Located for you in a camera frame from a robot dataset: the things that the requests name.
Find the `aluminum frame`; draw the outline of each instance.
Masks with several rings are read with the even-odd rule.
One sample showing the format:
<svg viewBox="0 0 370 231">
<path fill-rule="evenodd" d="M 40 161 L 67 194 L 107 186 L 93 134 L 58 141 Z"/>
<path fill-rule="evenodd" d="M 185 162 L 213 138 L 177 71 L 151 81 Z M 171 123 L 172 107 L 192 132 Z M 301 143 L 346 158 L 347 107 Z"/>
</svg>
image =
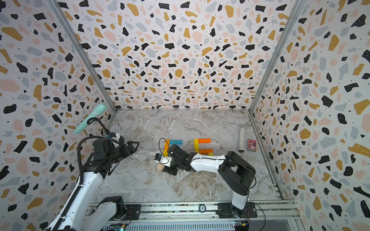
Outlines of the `aluminum frame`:
<svg viewBox="0 0 370 231">
<path fill-rule="evenodd" d="M 283 193 L 283 186 L 280 183 L 280 181 L 278 180 L 278 176 L 275 174 L 275 168 L 272 166 L 272 163 L 270 161 L 270 157 L 269 157 L 268 152 L 267 152 L 267 150 L 265 148 L 265 145 L 262 143 L 261 136 L 260 136 L 260 134 L 258 132 L 259 130 L 258 130 L 258 127 L 257 127 L 257 122 L 256 122 L 255 118 L 253 117 L 253 115 L 251 113 L 249 113 L 248 116 L 249 116 L 249 120 L 250 120 L 250 122 L 252 124 L 253 130 L 254 130 L 254 132 L 256 134 L 257 142 L 258 142 L 259 147 L 261 148 L 263 159 L 265 160 L 266 167 L 267 167 L 267 170 L 269 171 L 269 174 L 270 174 L 272 183 L 274 184 L 274 186 L 277 187 L 278 192 L 280 194 L 280 198 L 282 200 L 288 200 L 288 198 L 285 195 L 285 193 Z"/>
<path fill-rule="evenodd" d="M 73 48 L 76 50 L 76 53 L 80 57 L 81 61 L 85 65 L 87 71 L 90 73 L 92 79 L 94 80 L 94 83 L 96 84 L 97 88 L 99 89 L 100 93 L 102 94 L 105 104 L 113 111 L 116 112 L 117 108 L 114 106 L 113 101 L 111 97 L 109 96 L 107 90 L 105 89 L 103 83 L 100 81 L 100 78 L 98 76 L 98 73 L 93 68 L 93 65 L 90 62 L 90 59 L 88 58 L 87 54 L 83 51 L 83 48 L 80 44 L 80 42 L 77 40 L 75 33 L 67 21 L 67 18 L 65 17 L 63 11 L 60 9 L 59 2 L 57 0 L 48 0 L 46 1 L 51 9 L 51 11 L 54 13 L 55 17 L 57 18 L 57 21 L 60 24 L 60 27 L 64 30 L 65 34 L 67 35 L 68 39 L 71 41 L 71 44 Z"/>
<path fill-rule="evenodd" d="M 257 89 L 255 96 L 253 98 L 252 104 L 249 107 L 249 111 L 254 111 L 254 109 L 257 107 L 257 104 L 259 102 L 259 98 L 262 95 L 262 92 L 265 89 L 265 85 L 267 81 L 270 78 L 270 75 L 276 65 L 276 62 L 279 60 L 279 56 L 282 53 L 285 44 L 287 43 L 290 34 L 292 33 L 292 30 L 294 29 L 294 26 L 298 22 L 299 14 L 301 13 L 305 3 L 307 0 L 296 0 L 296 3 L 293 6 L 292 13 L 289 16 L 289 19 L 286 23 L 286 27 L 284 28 L 284 31 L 281 35 L 281 38 L 275 48 L 274 53 L 272 54 L 271 61 L 269 63 L 269 66 L 267 67 L 266 72 L 264 73 L 262 80 L 259 83 L 259 88 Z"/>
<path fill-rule="evenodd" d="M 257 218 L 250 220 L 299 220 L 299 212 L 293 200 L 261 200 L 251 201 L 258 204 Z M 138 222 L 193 222 L 193 221 L 243 221 L 245 218 L 219 218 L 216 214 L 218 203 L 231 203 L 230 201 L 192 201 L 192 202 L 156 202 L 156 203 L 125 203 L 140 204 Z M 206 206 L 204 213 L 199 212 L 200 204 Z M 97 207 L 98 203 L 90 203 L 90 207 Z M 128 221 L 108 221 L 106 225 Z"/>
</svg>

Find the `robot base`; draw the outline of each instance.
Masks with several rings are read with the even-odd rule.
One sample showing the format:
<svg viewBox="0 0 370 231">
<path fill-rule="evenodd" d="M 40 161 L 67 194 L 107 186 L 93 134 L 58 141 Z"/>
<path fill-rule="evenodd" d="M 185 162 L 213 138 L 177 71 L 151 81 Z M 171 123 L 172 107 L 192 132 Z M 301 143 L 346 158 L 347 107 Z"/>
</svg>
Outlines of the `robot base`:
<svg viewBox="0 0 370 231">
<path fill-rule="evenodd" d="M 257 217 L 255 203 L 253 202 L 246 203 L 243 210 L 234 207 L 231 203 L 218 203 L 217 207 L 218 211 L 216 214 L 219 215 L 220 218 L 232 218 L 235 216 L 239 218 L 248 218 L 248 213 L 249 218 Z"/>
</svg>

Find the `black cable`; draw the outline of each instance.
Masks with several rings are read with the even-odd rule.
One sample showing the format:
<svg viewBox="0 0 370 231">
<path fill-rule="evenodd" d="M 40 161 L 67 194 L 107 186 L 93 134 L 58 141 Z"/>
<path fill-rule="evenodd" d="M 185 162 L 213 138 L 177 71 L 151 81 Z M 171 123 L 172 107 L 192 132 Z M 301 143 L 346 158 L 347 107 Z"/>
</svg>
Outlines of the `black cable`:
<svg viewBox="0 0 370 231">
<path fill-rule="evenodd" d="M 255 205 L 257 205 L 257 206 L 262 210 L 262 212 L 263 212 L 263 217 L 265 218 L 265 221 L 264 221 L 264 223 L 263 223 L 263 226 L 262 226 L 262 228 L 259 230 L 259 231 L 262 231 L 262 230 L 263 230 L 263 228 L 265 227 L 265 224 L 266 224 L 266 215 L 265 215 L 265 212 L 263 211 L 263 209 L 261 208 L 261 206 L 259 206 L 258 204 L 255 204 Z"/>
<path fill-rule="evenodd" d="M 114 166 L 114 168 L 112 169 L 112 171 L 110 169 L 108 169 L 108 172 L 107 172 L 107 175 L 110 176 L 113 171 L 116 169 L 116 167 L 120 164 L 121 161 L 118 161 L 118 164 L 116 166 Z"/>
<path fill-rule="evenodd" d="M 167 142 L 167 140 L 165 139 L 165 138 L 160 138 L 159 139 L 159 142 L 158 142 L 158 147 L 159 147 L 159 150 L 160 150 L 160 152 L 161 152 L 161 154 L 162 154 L 162 156 L 163 156 L 163 153 L 162 153 L 162 150 L 161 150 L 161 139 L 164 139 L 165 140 L 165 142 L 168 144 L 168 148 L 169 148 L 169 143 Z"/>
<path fill-rule="evenodd" d="M 195 159 L 192 159 L 191 161 L 193 162 L 193 160 L 197 160 L 197 159 L 208 159 L 208 160 L 227 160 L 227 159 L 213 159 L 213 158 L 201 157 L 201 158 L 195 158 Z"/>
<path fill-rule="evenodd" d="M 76 190 L 74 191 L 73 195 L 71 196 L 70 200 L 68 201 L 68 204 L 66 205 L 65 209 L 63 210 L 62 214 L 60 215 L 60 218 L 58 219 L 57 223 L 53 227 L 53 231 L 58 230 L 60 224 L 63 222 L 64 218 L 67 215 L 67 212 L 69 208 L 72 205 L 72 202 L 76 198 L 78 192 L 81 189 L 81 185 L 83 185 L 84 182 L 84 171 L 82 167 L 82 161 L 81 161 L 81 145 L 85 140 L 92 139 L 92 138 L 103 138 L 102 136 L 88 136 L 83 138 L 77 145 L 77 163 L 78 163 L 78 169 L 80 171 L 80 182 L 79 186 L 77 186 Z"/>
<path fill-rule="evenodd" d="M 80 185 L 84 184 L 84 170 L 82 169 L 82 160 L 81 160 L 81 145 L 85 140 L 93 139 L 93 138 L 103 138 L 102 136 L 88 136 L 83 138 L 77 145 L 77 163 L 78 169 L 80 171 Z"/>
<path fill-rule="evenodd" d="M 94 121 L 98 121 L 98 122 L 100 123 L 100 125 L 103 127 L 104 132 L 105 132 L 106 134 L 110 133 L 109 129 L 107 129 L 107 128 L 104 126 L 104 124 L 101 122 L 101 120 L 100 120 L 99 118 L 97 118 L 97 117 L 92 117 L 92 118 L 88 119 L 88 120 L 86 121 L 86 123 L 87 123 L 88 125 L 90 125 L 90 124 L 92 124 Z"/>
</svg>

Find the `wire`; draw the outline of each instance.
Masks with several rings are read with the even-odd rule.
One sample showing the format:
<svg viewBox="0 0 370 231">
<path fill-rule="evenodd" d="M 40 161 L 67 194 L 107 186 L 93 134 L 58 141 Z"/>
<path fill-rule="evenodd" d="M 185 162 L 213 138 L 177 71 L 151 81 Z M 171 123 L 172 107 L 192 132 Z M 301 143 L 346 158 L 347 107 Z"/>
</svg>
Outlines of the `wire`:
<svg viewBox="0 0 370 231">
<path fill-rule="evenodd" d="M 249 211 L 248 211 L 248 210 L 247 210 L 247 213 L 248 213 L 248 217 L 247 217 L 247 218 L 245 218 L 245 220 L 244 220 L 244 221 L 242 221 L 241 223 L 243 223 L 243 222 L 245 223 L 245 221 L 246 221 L 246 220 L 248 220 L 247 224 L 249 224 L 249 222 L 250 222 L 249 216 L 250 216 L 250 215 L 249 215 Z"/>
<path fill-rule="evenodd" d="M 162 150 L 161 150 L 161 139 L 164 139 L 164 141 L 168 144 L 168 148 L 169 148 L 169 143 L 167 142 L 167 140 L 165 139 L 165 138 L 160 138 L 159 139 L 159 142 L 158 142 L 158 147 L 159 147 L 159 150 L 161 151 L 161 154 L 162 154 L 162 156 L 163 156 L 163 153 L 162 153 Z M 167 163 L 162 163 L 162 162 L 160 162 L 160 161 L 158 161 L 160 164 L 167 164 L 168 162 L 169 162 L 169 160 L 167 160 Z"/>
<path fill-rule="evenodd" d="M 163 155 L 162 150 L 161 150 L 161 139 L 164 139 L 164 141 L 168 144 L 168 148 L 169 148 L 169 143 L 168 143 L 168 142 L 167 142 L 167 140 L 166 140 L 165 138 L 163 138 L 163 137 L 159 139 L 158 147 L 159 147 L 159 150 L 161 151 L 161 154 Z"/>
<path fill-rule="evenodd" d="M 131 224 L 131 219 L 132 219 L 131 212 L 130 212 L 130 211 L 127 211 L 127 212 L 128 212 L 128 213 L 130 213 L 130 221 L 129 221 L 129 222 L 128 222 L 128 224 L 125 226 L 124 230 L 126 230 L 126 229 L 127 229 L 127 226 L 128 226 L 129 224 Z M 124 220 L 123 220 L 123 221 L 121 221 L 120 223 L 116 224 L 115 226 L 118 226 L 118 227 L 121 227 L 121 228 L 122 228 L 121 224 L 124 224 Z"/>
<path fill-rule="evenodd" d="M 265 221 L 264 221 L 264 223 L 263 223 L 263 226 L 262 226 L 262 228 L 259 230 L 259 231 L 262 231 L 262 230 L 263 230 L 263 228 L 265 227 L 265 224 L 266 224 L 266 215 L 265 215 L 265 212 L 263 211 L 263 209 L 261 208 L 261 206 L 259 206 L 258 204 L 255 204 L 255 205 L 257 205 L 257 206 L 262 210 L 262 212 L 263 212 L 263 217 L 265 218 Z"/>
<path fill-rule="evenodd" d="M 120 164 L 121 161 L 118 161 L 118 164 L 116 166 L 114 166 L 114 168 L 112 169 L 112 171 L 110 169 L 108 169 L 108 172 L 107 172 L 107 175 L 110 176 L 113 171 L 116 169 L 116 167 Z"/>
<path fill-rule="evenodd" d="M 208 160 L 226 160 L 226 159 L 213 159 L 213 158 L 201 157 L 201 158 L 195 158 L 195 159 L 192 159 L 191 161 L 193 162 L 193 160 L 198 160 L 198 159 L 208 159 Z"/>
<path fill-rule="evenodd" d="M 77 145 L 77 163 L 78 163 L 78 169 L 80 171 L 80 183 L 79 184 L 83 184 L 84 183 L 84 171 L 82 169 L 82 161 L 81 161 L 81 145 L 82 143 L 85 141 L 85 140 L 88 140 L 88 139 L 93 139 L 93 138 L 103 138 L 102 136 L 88 136 L 88 137 L 85 137 L 83 138 Z"/>
</svg>

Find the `marble floor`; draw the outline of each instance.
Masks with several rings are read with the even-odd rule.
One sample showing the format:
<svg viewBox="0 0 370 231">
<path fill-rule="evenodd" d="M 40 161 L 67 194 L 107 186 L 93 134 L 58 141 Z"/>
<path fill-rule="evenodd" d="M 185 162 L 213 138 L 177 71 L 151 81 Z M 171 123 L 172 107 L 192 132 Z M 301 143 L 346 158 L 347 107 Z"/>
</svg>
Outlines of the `marble floor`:
<svg viewBox="0 0 370 231">
<path fill-rule="evenodd" d="M 179 170 L 177 176 L 172 176 L 157 169 L 154 157 L 160 153 L 161 137 L 183 140 L 180 147 L 188 153 L 194 151 L 194 138 L 211 138 L 212 143 L 200 144 L 200 148 L 212 148 L 214 155 L 228 151 L 241 154 L 257 171 L 257 185 L 249 198 L 278 200 L 259 146 L 257 152 L 238 152 L 241 124 L 247 125 L 246 137 L 255 140 L 247 111 L 118 111 L 111 131 L 120 133 L 125 142 L 140 142 L 140 146 L 105 178 L 92 202 L 108 196 L 122 196 L 125 202 L 231 200 L 232 190 L 219 174 Z"/>
</svg>

